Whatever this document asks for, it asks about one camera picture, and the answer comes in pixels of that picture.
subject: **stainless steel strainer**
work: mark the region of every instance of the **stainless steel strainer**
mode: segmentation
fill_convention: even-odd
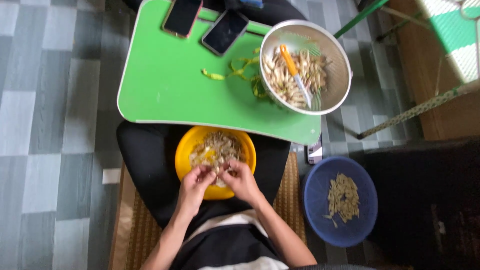
[[[265,80],[260,57],[261,81],[269,97],[282,107],[308,115],[327,114],[338,108],[350,90],[351,68],[345,51],[333,35],[308,21],[284,21],[272,27],[265,35],[260,55],[272,57],[274,50],[281,44],[285,44],[290,51],[308,49],[312,55],[324,55],[329,63],[324,67],[327,73],[326,87],[322,87],[321,91],[313,95],[310,108],[293,107],[281,99]]]

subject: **woven mat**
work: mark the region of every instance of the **woven mat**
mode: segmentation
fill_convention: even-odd
[[[274,209],[306,244],[299,188],[297,155],[290,153],[280,189],[274,201]],[[150,251],[155,247],[161,229],[140,199],[125,166],[122,168],[120,199],[117,209],[108,269],[140,269]]]

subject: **hand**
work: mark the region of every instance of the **hand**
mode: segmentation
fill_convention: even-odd
[[[225,171],[228,168],[231,168],[237,175],[231,176]],[[245,163],[237,160],[229,160],[223,165],[218,177],[232,189],[237,198],[248,202],[251,206],[264,197],[257,186],[252,171]]]
[[[181,181],[179,199],[174,216],[192,221],[204,198],[205,190],[216,179],[210,167],[199,165],[188,172]]]

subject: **yellow bowl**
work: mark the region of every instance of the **yellow bowl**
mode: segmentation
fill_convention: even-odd
[[[180,181],[192,169],[189,156],[193,152],[195,146],[204,141],[204,137],[207,133],[215,131],[229,132],[239,139],[245,154],[245,163],[248,164],[252,173],[255,172],[257,155],[255,153],[253,142],[246,132],[219,127],[194,126],[182,137],[177,146],[177,151],[175,152],[175,170],[177,171]],[[205,190],[204,200],[229,199],[234,195],[235,194],[229,187],[210,185],[207,190]]]

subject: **blue plastic basket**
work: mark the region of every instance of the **blue plastic basket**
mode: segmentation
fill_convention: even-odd
[[[353,179],[358,187],[360,214],[346,224],[335,214],[335,228],[328,215],[328,189],[337,173]],[[317,163],[303,181],[303,207],[307,222],[325,242],[339,247],[353,246],[363,241],[372,231],[377,218],[378,199],[375,186],[363,167],[354,160],[330,157]]]

